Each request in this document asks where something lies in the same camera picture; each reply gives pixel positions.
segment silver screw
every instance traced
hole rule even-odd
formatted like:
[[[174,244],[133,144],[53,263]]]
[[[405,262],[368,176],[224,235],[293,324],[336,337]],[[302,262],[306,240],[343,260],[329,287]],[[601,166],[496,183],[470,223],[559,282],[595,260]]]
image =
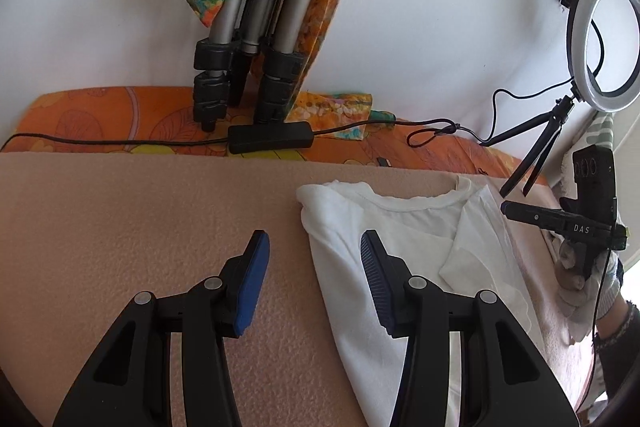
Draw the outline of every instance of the silver screw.
[[[220,277],[209,277],[204,282],[204,287],[207,290],[217,290],[220,286],[222,286],[222,279],[220,279]]]
[[[480,300],[482,302],[486,302],[487,304],[494,304],[494,302],[497,301],[498,298],[495,296],[495,293],[493,293],[492,291],[482,290],[480,292]]]
[[[409,286],[421,290],[422,288],[427,288],[427,281],[424,277],[414,276],[409,279]]]
[[[135,297],[133,297],[133,302],[136,304],[146,304],[151,300],[151,293],[149,292],[140,292]]]

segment folded shirt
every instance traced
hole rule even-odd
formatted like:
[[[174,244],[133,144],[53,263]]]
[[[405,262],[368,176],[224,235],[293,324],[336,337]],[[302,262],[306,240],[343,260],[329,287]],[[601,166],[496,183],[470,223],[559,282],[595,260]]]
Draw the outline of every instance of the folded shirt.
[[[409,200],[380,196],[366,183],[304,185],[302,224],[340,358],[369,427],[388,427],[406,339],[380,326],[360,259],[360,238],[376,230],[387,253],[444,291],[495,291],[543,353],[538,320],[504,218],[488,187],[460,176],[455,190]],[[447,426],[460,415],[460,338],[451,335]]]

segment gloved hand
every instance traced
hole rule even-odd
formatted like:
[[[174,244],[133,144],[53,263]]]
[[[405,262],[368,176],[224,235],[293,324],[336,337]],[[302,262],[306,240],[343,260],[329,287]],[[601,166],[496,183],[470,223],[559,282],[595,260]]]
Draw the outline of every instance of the gloved hand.
[[[620,293],[620,281],[616,277],[617,254],[614,251],[611,252],[607,266],[605,266],[607,251],[597,256],[593,263],[591,277],[585,281],[579,270],[575,268],[576,251],[581,248],[585,246],[565,239],[560,246],[559,260],[556,263],[556,279],[560,285],[558,306],[562,314],[569,319],[569,333],[576,342],[583,340],[591,331],[593,311],[603,271],[605,276],[596,320],[607,314]]]

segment shirt sleeve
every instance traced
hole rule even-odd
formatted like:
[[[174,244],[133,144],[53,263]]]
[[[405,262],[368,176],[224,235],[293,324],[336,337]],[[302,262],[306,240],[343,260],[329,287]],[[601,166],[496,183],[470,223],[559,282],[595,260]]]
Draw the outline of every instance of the shirt sleeve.
[[[595,338],[609,398],[617,393],[640,353],[640,312],[634,304],[628,304],[629,312],[620,329],[605,340],[597,335]]]

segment person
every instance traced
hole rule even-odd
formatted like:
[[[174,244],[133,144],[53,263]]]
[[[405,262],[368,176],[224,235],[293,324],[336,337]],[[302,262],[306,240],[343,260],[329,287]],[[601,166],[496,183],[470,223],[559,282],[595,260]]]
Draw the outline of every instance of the person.
[[[623,283],[622,263],[612,251],[602,252],[593,264],[586,281],[576,270],[576,260],[585,245],[564,240],[556,262],[558,305],[567,317],[571,336],[577,342],[591,333],[598,288],[602,280],[600,301],[595,315],[597,334],[594,350],[600,359],[604,386],[613,397],[640,353],[640,312],[620,295]]]

